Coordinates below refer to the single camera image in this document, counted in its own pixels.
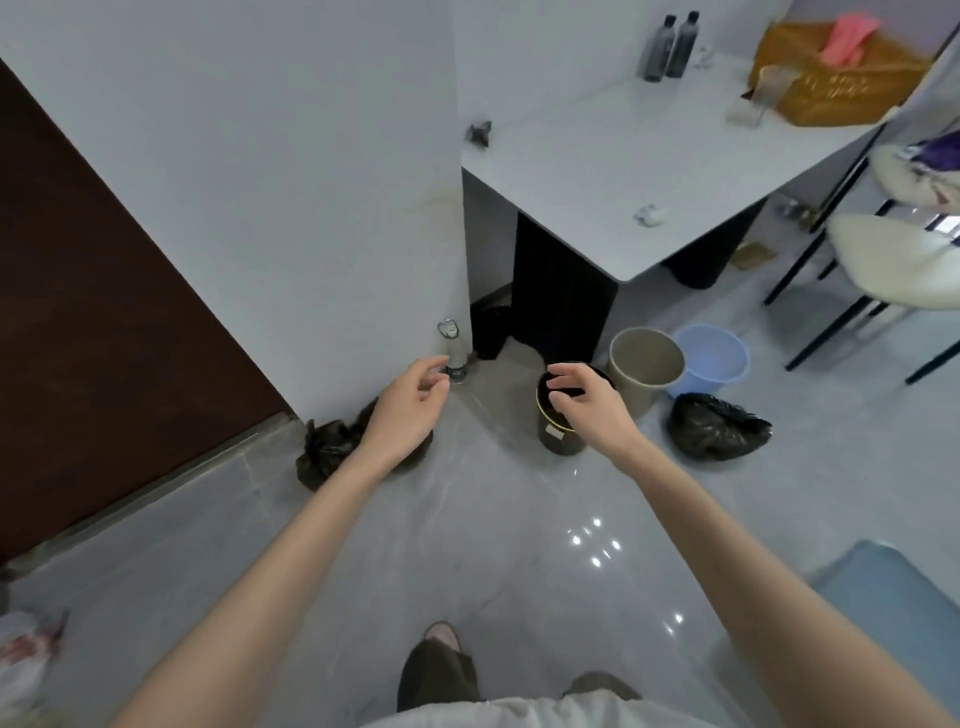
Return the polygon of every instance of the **white countertop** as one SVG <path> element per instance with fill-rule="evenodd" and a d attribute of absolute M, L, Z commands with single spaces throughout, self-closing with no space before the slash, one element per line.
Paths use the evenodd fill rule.
<path fill-rule="evenodd" d="M 717 55 L 679 81 L 612 86 L 465 142 L 464 168 L 613 279 L 626 282 L 845 147 L 871 126 L 727 122 L 747 61 Z M 669 208 L 658 228 L 634 213 Z"/>

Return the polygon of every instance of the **blue bucket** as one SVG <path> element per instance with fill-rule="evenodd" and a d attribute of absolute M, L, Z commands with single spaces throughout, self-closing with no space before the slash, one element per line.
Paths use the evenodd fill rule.
<path fill-rule="evenodd" d="M 670 397 L 691 392 L 711 395 L 750 370 L 747 345 L 724 328 L 692 324 L 677 331 L 673 340 L 684 353 L 686 369 L 676 384 L 667 387 Z"/>

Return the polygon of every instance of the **blue mat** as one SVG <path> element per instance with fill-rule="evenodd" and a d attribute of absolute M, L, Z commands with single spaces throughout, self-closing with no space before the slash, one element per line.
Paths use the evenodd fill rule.
<path fill-rule="evenodd" d="M 960 719 L 960 608 L 903 554 L 858 542 L 812 586 Z"/>

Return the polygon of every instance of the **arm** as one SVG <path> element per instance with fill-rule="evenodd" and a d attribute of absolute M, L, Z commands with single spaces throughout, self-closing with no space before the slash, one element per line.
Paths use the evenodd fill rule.
<path fill-rule="evenodd" d="M 550 401 L 632 478 L 789 726 L 956 726 L 914 678 L 643 437 L 609 383 L 554 364 Z"/>
<path fill-rule="evenodd" d="M 252 726 L 287 645 L 373 489 L 433 428 L 449 392 L 420 359 L 380 396 L 360 447 L 147 676 L 111 728 Z"/>

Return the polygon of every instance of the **person's left hand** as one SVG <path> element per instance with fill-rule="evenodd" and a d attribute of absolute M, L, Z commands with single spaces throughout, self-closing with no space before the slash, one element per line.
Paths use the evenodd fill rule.
<path fill-rule="evenodd" d="M 426 439 L 450 391 L 450 379 L 433 372 L 449 357 L 418 359 L 383 390 L 360 450 L 392 470 Z"/>

